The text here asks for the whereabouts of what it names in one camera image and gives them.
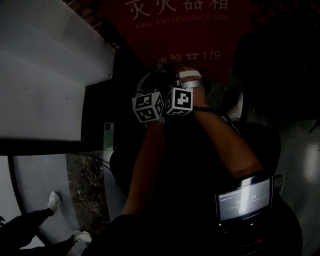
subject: person's right arm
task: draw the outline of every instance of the person's right arm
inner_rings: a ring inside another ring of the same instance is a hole
[[[180,67],[181,71],[194,70],[190,66]],[[182,82],[201,79],[199,76],[189,76]],[[206,103],[203,86],[193,88],[193,105],[209,108]],[[246,141],[234,131],[220,116],[205,111],[193,111],[195,119],[201,124],[210,137],[224,166],[234,178],[239,178],[263,169],[254,151]]]

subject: black sleeve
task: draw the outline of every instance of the black sleeve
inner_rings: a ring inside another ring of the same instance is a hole
[[[93,238],[82,256],[123,255],[141,252],[146,242],[144,221],[132,215],[120,215],[99,236]]]

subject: black and white cube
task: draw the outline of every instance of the black and white cube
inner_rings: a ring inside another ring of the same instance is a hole
[[[192,111],[193,89],[173,88],[165,99],[167,115],[184,116]]]
[[[140,123],[160,118],[165,105],[160,92],[154,92],[132,98],[133,111]]]

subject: shoe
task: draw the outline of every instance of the shoe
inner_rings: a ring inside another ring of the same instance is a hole
[[[230,111],[228,111],[227,113],[232,122],[240,121],[243,105],[244,94],[240,92],[237,104],[233,106],[233,108],[231,108]]]
[[[49,199],[49,203],[47,204],[47,206],[51,211],[53,211],[53,216],[58,215],[59,204],[60,204],[60,195],[58,195],[56,192],[52,191],[50,194],[50,199]]]
[[[74,236],[74,242],[81,242],[81,243],[91,243],[92,241],[92,237],[91,235],[86,232],[86,231],[79,231],[79,230],[75,230],[73,232],[73,236]]]

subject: hand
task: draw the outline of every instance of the hand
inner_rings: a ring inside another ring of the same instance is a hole
[[[176,71],[178,73],[183,71],[191,71],[196,70],[193,66],[188,65],[181,65],[175,67]],[[196,81],[196,80],[202,80],[201,76],[187,76],[181,79],[183,83],[190,82],[190,81]],[[205,87],[199,86],[193,88],[193,105],[197,107],[206,107],[208,108],[208,104],[206,103],[206,96],[205,96]]]

